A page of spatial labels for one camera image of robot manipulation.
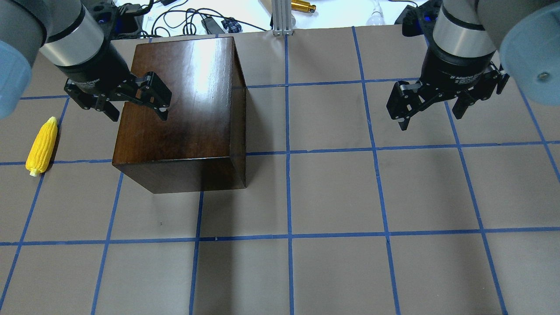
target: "brown wooden box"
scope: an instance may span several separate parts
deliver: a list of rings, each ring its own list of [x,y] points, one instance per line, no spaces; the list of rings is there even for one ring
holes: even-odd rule
[[[167,121],[124,105],[113,165],[152,193],[245,188],[245,80],[233,38],[136,47],[132,73],[154,71],[173,96]]]

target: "gold cylinder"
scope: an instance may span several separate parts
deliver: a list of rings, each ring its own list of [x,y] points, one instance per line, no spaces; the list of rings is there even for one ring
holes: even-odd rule
[[[292,10],[301,11],[305,13],[313,13],[317,10],[317,6],[312,5],[307,1],[292,0]]]

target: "corn cob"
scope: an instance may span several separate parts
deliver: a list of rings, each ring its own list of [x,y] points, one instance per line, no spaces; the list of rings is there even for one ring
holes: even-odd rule
[[[40,173],[44,173],[49,166],[50,157],[53,154],[54,142],[57,139],[57,119],[51,117],[41,127],[37,138],[33,142],[25,168],[30,172],[31,176],[36,177]]]

